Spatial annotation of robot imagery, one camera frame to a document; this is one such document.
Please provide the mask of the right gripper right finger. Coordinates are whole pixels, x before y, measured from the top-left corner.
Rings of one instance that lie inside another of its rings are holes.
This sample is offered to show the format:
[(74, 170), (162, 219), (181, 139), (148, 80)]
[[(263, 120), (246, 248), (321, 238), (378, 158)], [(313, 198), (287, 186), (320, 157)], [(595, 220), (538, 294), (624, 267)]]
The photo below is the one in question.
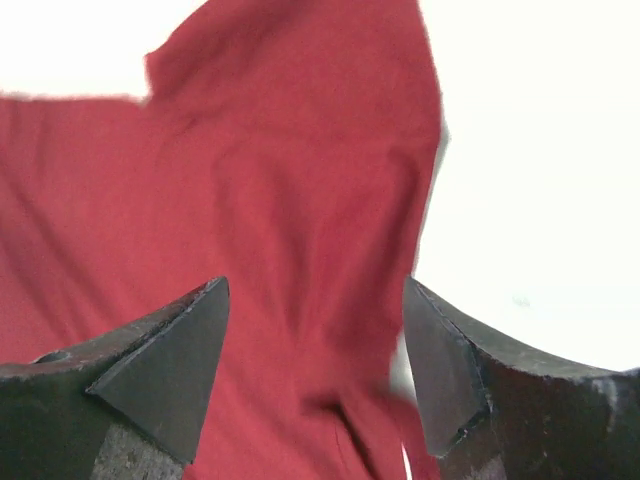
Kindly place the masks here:
[(404, 338), (444, 479), (635, 479), (639, 373), (570, 361), (462, 313), (414, 279)]

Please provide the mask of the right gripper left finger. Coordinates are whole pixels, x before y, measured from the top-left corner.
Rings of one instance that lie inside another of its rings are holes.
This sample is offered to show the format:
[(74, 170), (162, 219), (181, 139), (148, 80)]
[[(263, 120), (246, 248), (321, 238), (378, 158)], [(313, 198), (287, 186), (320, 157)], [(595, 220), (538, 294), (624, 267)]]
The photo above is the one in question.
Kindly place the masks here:
[(179, 479), (198, 449), (228, 281), (28, 364), (1, 368), (5, 479)]

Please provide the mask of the dark red t shirt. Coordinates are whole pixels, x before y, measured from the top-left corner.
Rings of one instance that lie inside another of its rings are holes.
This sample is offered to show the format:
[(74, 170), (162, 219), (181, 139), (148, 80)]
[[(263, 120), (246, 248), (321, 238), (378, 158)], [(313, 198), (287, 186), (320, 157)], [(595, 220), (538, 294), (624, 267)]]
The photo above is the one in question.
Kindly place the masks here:
[(441, 131), (413, 1), (209, 1), (151, 97), (1, 101), (1, 358), (29, 361), (225, 276), (191, 479), (420, 479), (388, 394)]

